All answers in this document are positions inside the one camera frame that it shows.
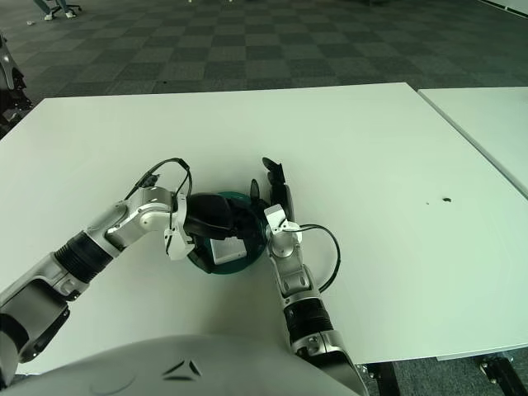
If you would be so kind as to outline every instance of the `white table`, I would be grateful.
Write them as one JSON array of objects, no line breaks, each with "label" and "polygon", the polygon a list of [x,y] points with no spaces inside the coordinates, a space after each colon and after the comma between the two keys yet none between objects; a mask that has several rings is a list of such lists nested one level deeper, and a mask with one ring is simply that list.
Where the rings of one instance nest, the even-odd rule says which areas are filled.
[{"label": "white table", "polygon": [[[518,305],[528,201],[403,83],[43,101],[0,142],[0,287],[171,156],[191,165],[195,191],[244,192],[252,177],[264,190],[261,157],[284,164],[296,219],[328,226],[342,245],[324,301],[355,362],[528,344]],[[172,175],[161,185],[176,185]],[[329,238],[305,233],[303,249],[316,278],[328,276]],[[286,345],[266,260],[206,275],[170,262],[160,235],[127,249],[70,308],[20,371],[168,334]]]},{"label": "white table", "polygon": [[419,93],[528,199],[528,87]]}]

